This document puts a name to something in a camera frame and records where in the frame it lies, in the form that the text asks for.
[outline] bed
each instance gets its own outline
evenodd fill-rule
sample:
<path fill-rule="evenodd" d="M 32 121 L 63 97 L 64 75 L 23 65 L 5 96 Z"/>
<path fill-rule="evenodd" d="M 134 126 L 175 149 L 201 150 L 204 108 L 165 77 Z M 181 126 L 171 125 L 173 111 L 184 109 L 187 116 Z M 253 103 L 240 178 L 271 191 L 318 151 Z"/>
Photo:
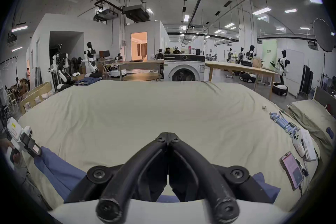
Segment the bed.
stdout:
<path fill-rule="evenodd" d="M 320 149 L 320 162 L 312 186 L 329 162 L 336 142 L 336 119 L 325 110 L 325 105 L 328 103 L 331 105 L 332 113 L 336 114 L 336 99 L 317 87 L 313 99 L 288 105 L 288 114 L 309 131 Z M 326 131 L 328 127 L 334 133 L 333 139 Z"/>
<path fill-rule="evenodd" d="M 37 144 L 83 171 L 125 163 L 161 132 L 174 132 L 213 164 L 241 165 L 251 175 L 262 172 L 266 183 L 281 188 L 275 205 L 289 211 L 301 194 L 292 190 L 279 159 L 291 151 L 303 161 L 289 135 L 270 120 L 270 111 L 279 108 L 241 84 L 102 80 L 51 96 L 19 123 L 31 126 Z M 33 159 L 23 157 L 48 204 L 61 205 Z M 306 166 L 310 176 L 302 184 L 304 192 L 317 161 Z"/>

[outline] concrete floor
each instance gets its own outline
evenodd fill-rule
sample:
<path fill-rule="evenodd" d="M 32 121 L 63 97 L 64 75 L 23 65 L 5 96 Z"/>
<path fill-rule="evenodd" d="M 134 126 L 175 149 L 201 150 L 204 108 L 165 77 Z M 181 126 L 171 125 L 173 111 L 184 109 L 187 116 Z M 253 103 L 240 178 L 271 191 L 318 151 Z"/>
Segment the concrete floor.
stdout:
<path fill-rule="evenodd" d="M 205 68 L 204 71 L 204 81 L 207 81 L 209 78 L 209 68 Z M 226 78 L 225 75 L 232 75 L 231 73 L 219 69 L 214 69 L 212 73 L 212 82 L 227 82 L 227 83 L 239 83 L 244 85 L 245 87 L 248 87 L 249 89 L 254 88 L 254 83 L 247 83 L 243 82 L 239 79 L 238 76 L 233 75 L 233 78 Z M 268 99 L 269 93 L 270 93 L 270 86 L 265 86 L 264 84 L 258 84 L 256 92 L 259 93 L 261 96 Z M 302 96 L 298 96 L 295 98 L 291 94 L 287 94 L 287 96 L 278 96 L 275 93 L 272 93 L 271 95 L 271 101 L 275 103 L 278 107 L 280 107 L 283 110 L 287 109 L 287 105 L 296 102 L 304 100 Z"/>

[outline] smartphone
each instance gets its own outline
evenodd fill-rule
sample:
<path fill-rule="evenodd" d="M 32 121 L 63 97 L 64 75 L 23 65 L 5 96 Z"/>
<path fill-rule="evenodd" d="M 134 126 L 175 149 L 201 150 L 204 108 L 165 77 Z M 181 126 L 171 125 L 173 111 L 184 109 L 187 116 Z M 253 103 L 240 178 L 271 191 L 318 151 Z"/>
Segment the smartphone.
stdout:
<path fill-rule="evenodd" d="M 292 189 L 295 190 L 303 181 L 303 175 L 291 152 L 286 153 L 280 158 L 280 163 L 287 173 Z"/>

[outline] paper document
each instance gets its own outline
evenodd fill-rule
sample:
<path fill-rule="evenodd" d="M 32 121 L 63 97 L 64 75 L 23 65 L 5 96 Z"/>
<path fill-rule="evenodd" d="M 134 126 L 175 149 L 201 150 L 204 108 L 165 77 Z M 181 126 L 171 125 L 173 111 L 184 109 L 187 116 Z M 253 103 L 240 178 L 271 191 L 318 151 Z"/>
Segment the paper document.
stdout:
<path fill-rule="evenodd" d="M 314 144 L 313 144 L 312 137 L 309 134 L 309 131 L 301 128 L 301 134 L 302 134 L 304 151 L 306 153 L 306 160 L 307 161 L 316 160 Z"/>

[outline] doorway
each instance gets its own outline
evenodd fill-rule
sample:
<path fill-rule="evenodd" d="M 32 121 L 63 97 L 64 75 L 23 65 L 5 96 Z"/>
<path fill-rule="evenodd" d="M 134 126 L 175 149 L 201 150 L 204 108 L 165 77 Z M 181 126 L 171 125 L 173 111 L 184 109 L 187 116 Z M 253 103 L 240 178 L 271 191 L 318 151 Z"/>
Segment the doorway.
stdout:
<path fill-rule="evenodd" d="M 131 60 L 147 60 L 147 32 L 131 34 Z"/>

